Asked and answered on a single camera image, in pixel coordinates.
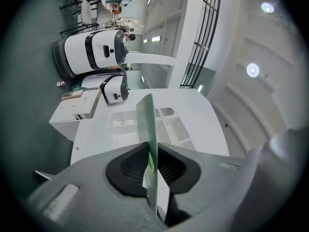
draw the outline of gray floor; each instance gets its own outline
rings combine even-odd
[[[27,0],[1,43],[1,167],[13,191],[27,197],[37,186],[33,171],[57,174],[70,163],[72,142],[48,121],[70,84],[62,80],[53,44],[60,31],[76,26],[64,0]]]

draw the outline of white robot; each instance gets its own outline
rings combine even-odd
[[[58,69],[65,79],[121,65],[126,59],[126,37],[122,30],[99,30],[72,35],[54,45]]]

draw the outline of green panel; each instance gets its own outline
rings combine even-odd
[[[137,123],[140,142],[148,142],[149,159],[147,167],[147,193],[149,204],[156,213],[157,186],[158,186],[158,143],[155,130],[155,109],[152,94],[146,95],[137,105]]]

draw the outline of white countertop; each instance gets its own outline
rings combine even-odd
[[[80,122],[71,164],[82,158],[112,150],[112,139],[107,126],[109,113],[134,111],[136,104],[150,93],[153,94],[155,107],[175,108],[197,151],[229,156],[218,118],[210,102],[196,89],[138,89],[130,90],[128,99],[120,103],[106,105],[103,96],[100,97],[93,119]]]

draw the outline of black railing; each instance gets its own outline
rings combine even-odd
[[[180,87],[193,88],[204,66],[216,30],[220,0],[203,0],[205,9],[201,18],[200,31],[197,32],[190,60]]]

